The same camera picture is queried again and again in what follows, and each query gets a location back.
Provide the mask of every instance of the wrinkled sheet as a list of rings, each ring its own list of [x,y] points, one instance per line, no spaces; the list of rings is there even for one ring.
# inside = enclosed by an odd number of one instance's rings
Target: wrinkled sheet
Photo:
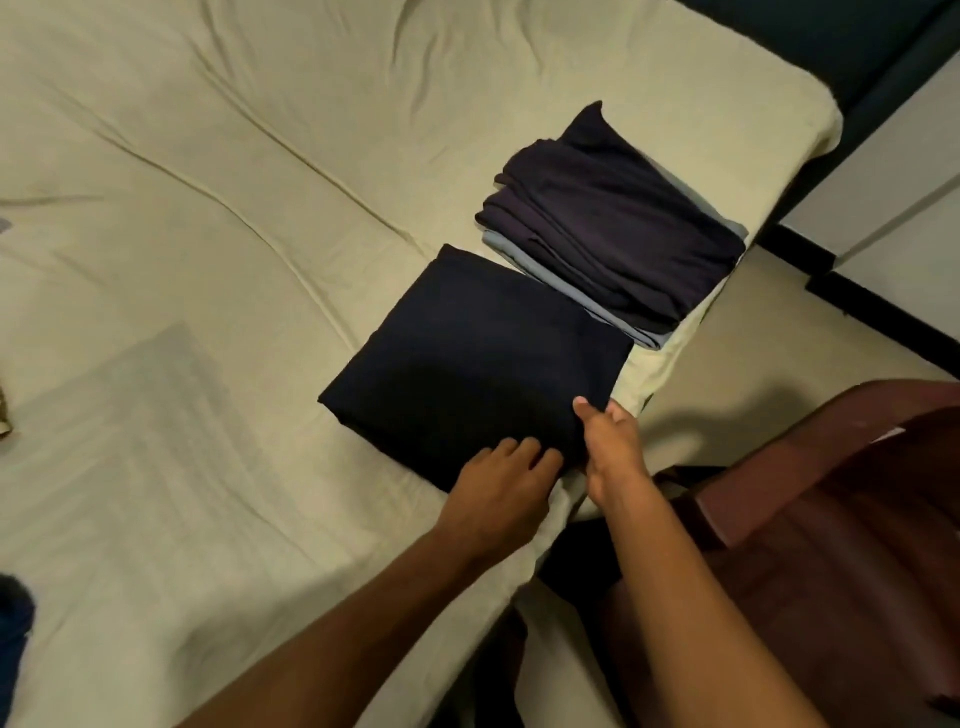
[[[840,123],[670,0],[3,0],[0,61],[0,569],[38,605],[17,727],[170,725],[429,527],[443,494],[315,398],[443,243],[498,259],[473,213],[511,153],[603,99],[756,231]],[[709,301],[614,395],[638,410]],[[426,721],[581,494],[362,725]]]

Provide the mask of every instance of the dark blue cloth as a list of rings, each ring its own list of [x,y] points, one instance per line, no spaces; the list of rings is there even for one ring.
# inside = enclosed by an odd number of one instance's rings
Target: dark blue cloth
[[[745,250],[607,124],[600,102],[495,181],[477,221],[633,328],[672,331]]]
[[[536,437],[583,465],[573,398],[605,406],[632,345],[562,293],[444,246],[320,402],[449,491],[505,437]]]
[[[34,626],[34,601],[12,576],[0,574],[0,726],[7,723],[20,658]]]

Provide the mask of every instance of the brown chair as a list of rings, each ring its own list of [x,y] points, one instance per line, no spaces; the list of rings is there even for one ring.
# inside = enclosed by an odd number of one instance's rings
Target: brown chair
[[[674,503],[829,725],[956,708],[960,384],[853,387]],[[668,725],[622,579],[576,606],[628,724]]]

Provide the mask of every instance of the bed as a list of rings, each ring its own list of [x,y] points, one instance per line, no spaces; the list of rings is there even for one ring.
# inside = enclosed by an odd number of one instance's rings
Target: bed
[[[316,403],[508,156],[603,99],[756,232],[840,116],[672,0],[4,0],[0,570],[12,725],[162,726],[369,579],[443,494]],[[712,296],[614,390],[637,411]],[[364,714],[422,725],[582,496]]]

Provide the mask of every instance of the wall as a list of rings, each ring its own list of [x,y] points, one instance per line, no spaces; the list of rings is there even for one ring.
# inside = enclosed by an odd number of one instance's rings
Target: wall
[[[900,107],[784,219],[846,254],[960,173],[960,55]]]
[[[960,341],[960,175],[947,190],[835,270]]]

